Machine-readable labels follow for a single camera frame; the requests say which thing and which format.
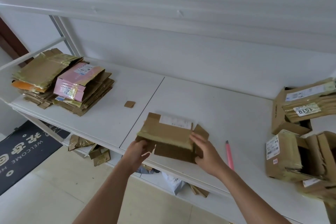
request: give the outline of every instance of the pink cardboard box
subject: pink cardboard box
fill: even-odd
[[[54,94],[81,102],[87,83],[104,71],[100,66],[78,63],[57,77]]]

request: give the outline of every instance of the wooden trim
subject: wooden trim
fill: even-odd
[[[0,47],[13,59],[17,59],[28,53],[26,47],[21,43],[13,31],[0,18]],[[32,61],[30,58],[25,62],[19,64],[20,67],[25,66]]]

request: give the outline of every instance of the pink handle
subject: pink handle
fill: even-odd
[[[225,144],[226,145],[226,154],[227,154],[227,160],[229,162],[229,167],[234,170],[235,167],[233,166],[233,159],[232,159],[232,154],[231,154],[231,148],[230,145],[228,143]]]

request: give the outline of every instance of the person's left hand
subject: person's left hand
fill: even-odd
[[[120,162],[124,168],[128,169],[130,175],[137,171],[141,163],[149,157],[150,152],[146,153],[146,145],[147,142],[145,140],[140,142],[133,141],[121,158]]]

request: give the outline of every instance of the hand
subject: hand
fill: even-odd
[[[196,157],[195,162],[209,175],[218,178],[223,167],[226,166],[215,147],[209,141],[205,140],[202,136],[192,132],[190,139],[198,145],[203,151],[203,158]]]
[[[120,163],[129,171],[129,175],[137,171],[141,163],[149,157],[150,153],[146,152],[146,145],[145,140],[133,141],[121,158]]]

